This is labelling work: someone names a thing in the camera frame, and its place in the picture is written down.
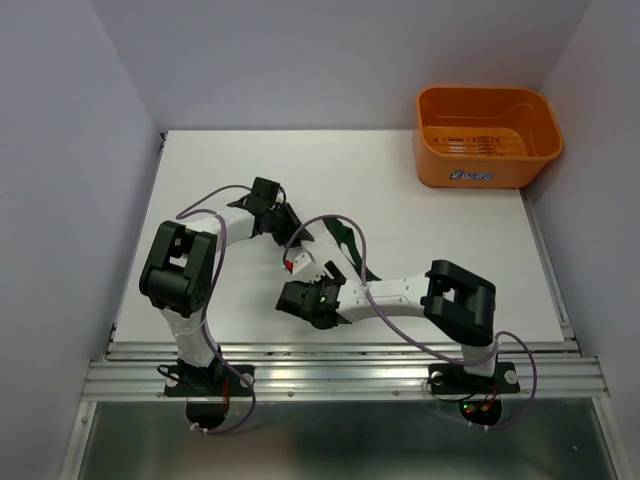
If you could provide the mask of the white and green t-shirt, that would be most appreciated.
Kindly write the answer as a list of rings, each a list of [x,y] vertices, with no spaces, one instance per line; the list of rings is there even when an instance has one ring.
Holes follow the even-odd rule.
[[[298,236],[300,252],[293,257],[292,279],[315,282],[361,279],[361,269],[345,247],[339,245],[324,220],[307,226]]]

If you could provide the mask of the orange plastic basket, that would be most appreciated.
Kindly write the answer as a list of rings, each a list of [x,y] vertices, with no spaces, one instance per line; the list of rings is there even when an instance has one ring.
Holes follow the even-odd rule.
[[[555,115],[534,90],[436,86],[416,99],[415,167],[428,187],[518,190],[563,150]]]

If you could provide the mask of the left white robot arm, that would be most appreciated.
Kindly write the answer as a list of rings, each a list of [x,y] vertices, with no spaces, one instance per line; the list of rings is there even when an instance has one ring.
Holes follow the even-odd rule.
[[[248,194],[221,212],[195,209],[198,218],[185,224],[162,222],[152,241],[139,280],[147,297],[167,321],[178,349],[178,360],[190,367],[188,382],[199,393],[215,392],[223,371],[215,364],[219,352],[204,333],[203,315],[219,278],[226,248],[268,234],[284,245],[300,226],[293,207]]]

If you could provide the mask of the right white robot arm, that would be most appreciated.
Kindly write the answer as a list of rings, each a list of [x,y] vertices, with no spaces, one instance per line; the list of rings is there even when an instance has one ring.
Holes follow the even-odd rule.
[[[496,378],[496,286],[450,261],[435,260],[427,272],[396,280],[365,284],[324,276],[304,287],[299,315],[316,328],[377,317],[416,346],[418,340],[392,319],[427,320],[460,345],[460,378],[466,387],[482,390]]]

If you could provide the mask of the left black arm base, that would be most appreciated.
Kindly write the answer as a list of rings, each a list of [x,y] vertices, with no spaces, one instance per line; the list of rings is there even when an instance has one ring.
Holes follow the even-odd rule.
[[[255,373],[253,365],[226,366],[216,356],[205,362],[191,358],[160,364],[156,371],[164,381],[164,395],[170,398],[249,397],[248,380]]]

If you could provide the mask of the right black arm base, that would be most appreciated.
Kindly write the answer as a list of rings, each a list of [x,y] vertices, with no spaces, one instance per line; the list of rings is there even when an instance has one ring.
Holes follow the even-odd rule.
[[[427,380],[436,396],[516,394],[521,391],[515,365],[511,362],[498,362],[490,377],[467,373],[462,366],[435,363],[429,366]]]

